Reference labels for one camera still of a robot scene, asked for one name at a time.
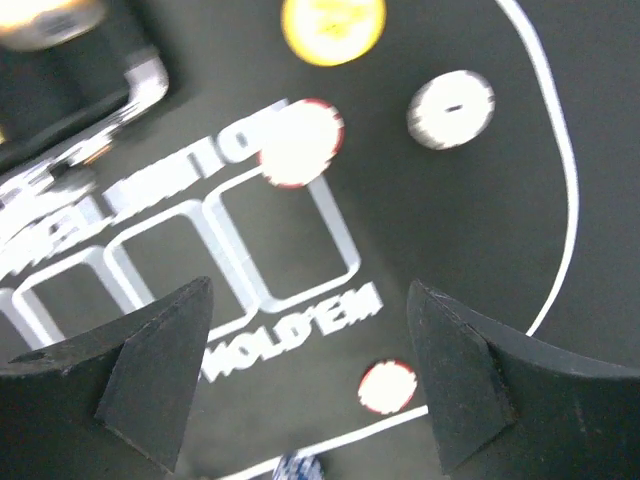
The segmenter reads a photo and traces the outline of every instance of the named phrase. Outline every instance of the yellow disc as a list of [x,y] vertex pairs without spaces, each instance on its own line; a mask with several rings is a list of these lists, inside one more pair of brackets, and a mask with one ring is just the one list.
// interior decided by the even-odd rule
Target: yellow disc
[[282,30],[294,53],[321,67],[341,65],[376,44],[386,20],[384,0],[285,0]]

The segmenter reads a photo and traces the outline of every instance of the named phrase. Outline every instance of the blue object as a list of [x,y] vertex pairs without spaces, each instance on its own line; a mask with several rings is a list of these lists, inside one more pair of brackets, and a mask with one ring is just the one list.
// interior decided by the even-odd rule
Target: blue object
[[273,480],[323,480],[324,473],[318,457],[285,455],[273,471]]

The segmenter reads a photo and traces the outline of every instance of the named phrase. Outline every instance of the white curved line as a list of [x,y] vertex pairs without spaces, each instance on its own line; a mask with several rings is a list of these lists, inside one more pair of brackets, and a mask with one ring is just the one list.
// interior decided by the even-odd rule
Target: white curved line
[[578,235],[578,216],[580,211],[580,193],[578,188],[578,168],[576,167],[576,159],[573,154],[573,147],[571,145],[571,138],[569,137],[569,131],[567,130],[567,124],[562,112],[562,106],[560,105],[560,99],[558,98],[558,92],[556,90],[555,83],[553,81],[553,75],[551,74],[551,67],[549,61],[542,48],[540,37],[535,31],[535,28],[529,21],[527,14],[524,13],[522,7],[515,0],[496,0],[496,3],[500,6],[505,15],[509,18],[513,26],[515,27],[518,35],[524,43],[524,47],[529,54],[533,69],[540,85],[542,97],[544,103],[549,112],[549,118],[551,120],[551,128],[553,129],[553,135],[556,138],[556,143],[560,150],[560,158],[562,160],[562,169],[564,171],[564,178],[567,187],[567,233],[564,240],[564,251],[562,252],[562,258],[560,259],[560,266],[558,267],[558,273],[551,286],[551,291],[547,300],[542,305],[542,309],[538,313],[527,335],[532,336],[542,322],[544,321],[549,309],[556,301],[562,284],[567,276],[569,270],[569,264],[573,257],[573,251],[576,246],[576,237]]
[[[564,171],[564,178],[567,188],[567,233],[565,235],[564,250],[562,252],[562,258],[560,259],[560,266],[558,267],[558,273],[551,286],[551,291],[547,297],[542,309],[538,313],[537,317],[529,327],[527,331],[528,336],[532,336],[536,333],[542,322],[544,321],[549,309],[555,302],[562,284],[567,276],[569,270],[569,264],[573,258],[573,251],[576,245],[576,238],[578,234],[578,217],[580,211],[580,194],[578,187],[578,168],[576,166],[576,159],[573,153],[573,146],[571,145],[571,138],[569,137],[569,131],[562,112],[562,106],[560,105],[560,99],[556,90],[555,83],[553,81],[553,75],[551,74],[551,67],[549,61],[542,48],[540,38],[535,31],[535,28],[529,21],[526,13],[522,10],[522,7],[516,0],[495,0],[498,6],[505,13],[507,18],[511,21],[514,28],[518,32],[518,35],[524,43],[525,49],[529,55],[531,63],[536,73],[538,84],[542,92],[545,106],[549,113],[551,120],[551,128],[560,150],[560,157],[562,160],[562,169]],[[396,425],[400,425],[406,421],[414,420],[416,418],[427,415],[428,408],[422,406],[405,413],[401,413],[391,418],[387,418],[368,427],[356,430],[350,433],[345,433],[339,437],[332,438],[325,442],[312,445],[301,450],[301,453],[318,454],[339,448],[344,445],[348,445],[353,442],[364,440],[371,435],[375,435],[389,428],[393,428]],[[234,475],[223,477],[219,480],[250,480],[256,475],[266,473],[273,470],[277,465],[277,459],[267,460],[259,465],[255,465],[251,468],[238,472]]]

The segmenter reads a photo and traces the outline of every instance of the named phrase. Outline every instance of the round token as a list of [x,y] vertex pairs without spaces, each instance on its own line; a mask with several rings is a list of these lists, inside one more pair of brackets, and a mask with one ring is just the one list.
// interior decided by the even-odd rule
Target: round token
[[384,0],[285,0],[282,30],[293,52],[321,67],[367,53],[386,21]]
[[434,150],[457,147],[476,138],[489,125],[495,108],[489,82],[468,70],[434,78],[413,97],[409,133]]
[[295,102],[278,112],[258,153],[262,175],[277,187],[303,187],[329,167],[343,139],[335,107],[313,98]]
[[376,363],[360,382],[358,397],[362,406],[381,415],[397,413],[406,407],[418,386],[415,372],[396,360]]

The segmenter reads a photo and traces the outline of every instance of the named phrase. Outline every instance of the white poker chip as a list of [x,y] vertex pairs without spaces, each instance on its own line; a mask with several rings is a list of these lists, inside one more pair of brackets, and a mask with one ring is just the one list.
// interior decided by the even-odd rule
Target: white poker chip
[[484,77],[468,70],[446,73],[413,97],[407,115],[409,133],[434,150],[457,147],[487,128],[494,108],[494,92]]
[[344,121],[323,100],[295,102],[275,116],[258,162],[273,185],[299,188],[322,175],[344,140]]
[[380,415],[391,415],[406,407],[418,386],[415,372],[396,360],[376,363],[358,388],[360,404]]

